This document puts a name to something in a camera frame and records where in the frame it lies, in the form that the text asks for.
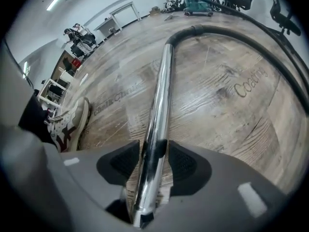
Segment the black hose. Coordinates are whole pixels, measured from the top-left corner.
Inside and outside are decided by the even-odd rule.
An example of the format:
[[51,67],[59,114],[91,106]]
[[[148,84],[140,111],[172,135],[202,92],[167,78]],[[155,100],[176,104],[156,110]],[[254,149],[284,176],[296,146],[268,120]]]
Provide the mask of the black hose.
[[301,86],[298,84],[294,76],[291,74],[291,72],[285,67],[285,65],[275,55],[269,52],[260,43],[256,42],[255,40],[251,39],[250,37],[244,34],[241,34],[239,32],[236,32],[230,29],[221,28],[221,27],[196,25],[196,26],[192,26],[190,28],[187,28],[187,29],[184,29],[184,30],[181,30],[175,33],[167,40],[166,44],[171,44],[175,48],[176,45],[182,40],[184,40],[185,38],[189,36],[201,35],[203,33],[215,33],[215,34],[232,37],[254,48],[263,57],[265,57],[273,66],[275,66],[275,68],[284,76],[284,78],[290,84],[295,95],[299,99],[306,114],[309,115],[309,100],[307,99],[304,91],[302,90]]
[[[257,27],[259,27],[261,30],[263,30],[265,33],[267,33],[280,46],[280,48],[284,51],[284,53],[287,55],[289,60],[293,63],[294,67],[296,68],[297,72],[299,73],[299,75],[300,75],[300,77],[301,77],[301,79],[303,81],[303,84],[305,85],[307,94],[309,95],[309,83],[307,82],[307,80],[305,78],[305,75],[303,74],[301,68],[297,65],[297,63],[293,59],[292,55],[285,48],[285,46],[278,39],[278,37],[276,35],[274,35],[267,27],[265,27],[263,24],[259,23],[258,21],[254,20],[252,17],[250,17],[250,16],[248,16],[248,15],[246,15],[246,14],[240,12],[240,11],[234,10],[234,9],[232,9],[230,7],[224,6],[222,4],[219,4],[219,3],[216,3],[216,2],[213,2],[213,1],[210,1],[210,0],[200,0],[200,1],[203,1],[203,2],[206,2],[206,3],[212,4],[212,5],[215,5],[215,6],[219,7],[219,8],[221,8],[221,9],[224,9],[224,10],[228,10],[233,15],[237,15],[237,16],[243,18],[243,19],[246,19],[246,20],[252,22]],[[308,67],[306,65],[304,67],[305,67],[304,69],[305,69],[307,75],[309,76],[309,69],[308,69]]]

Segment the person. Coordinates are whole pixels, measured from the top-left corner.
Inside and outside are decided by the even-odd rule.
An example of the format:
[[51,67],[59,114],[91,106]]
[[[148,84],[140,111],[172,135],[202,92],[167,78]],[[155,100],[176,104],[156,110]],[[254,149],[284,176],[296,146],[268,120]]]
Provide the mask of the person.
[[90,32],[88,28],[85,26],[82,26],[78,23],[75,23],[73,26],[73,29],[78,31],[81,35],[85,36],[86,38],[90,39],[92,44],[94,44],[96,47],[98,47],[97,42],[96,42],[96,37],[94,36],[93,33]]
[[64,33],[67,34],[70,39],[66,43],[73,42],[78,48],[80,48],[81,51],[85,53],[86,56],[93,53],[93,49],[81,41],[82,35],[79,32],[74,31],[73,29],[65,29]]

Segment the wood grain floor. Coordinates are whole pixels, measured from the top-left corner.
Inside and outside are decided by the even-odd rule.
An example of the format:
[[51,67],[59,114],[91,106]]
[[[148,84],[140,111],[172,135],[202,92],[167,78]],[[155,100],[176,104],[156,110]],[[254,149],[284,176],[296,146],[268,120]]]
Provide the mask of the wood grain floor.
[[[279,46],[250,22],[224,14],[176,15],[179,18],[165,21],[167,15],[161,14],[129,25],[100,46],[78,71],[62,111],[80,96],[92,103],[82,149],[143,141],[164,43],[194,24],[250,36],[283,61],[304,89]],[[280,73],[250,47],[220,35],[187,39],[175,55],[169,139],[237,157],[285,193],[293,191],[308,162],[308,119]],[[86,73],[88,78],[79,86]],[[136,179],[134,171],[127,184],[129,199]],[[159,202],[168,201],[171,186],[166,161]]]

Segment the white sneaker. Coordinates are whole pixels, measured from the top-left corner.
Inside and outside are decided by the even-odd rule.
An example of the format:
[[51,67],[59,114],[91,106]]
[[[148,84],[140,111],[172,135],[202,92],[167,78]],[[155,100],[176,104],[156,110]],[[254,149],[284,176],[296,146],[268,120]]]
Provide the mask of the white sneaker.
[[59,152],[78,150],[80,136],[89,121],[89,108],[89,100],[81,97],[71,110],[47,119],[48,132]]

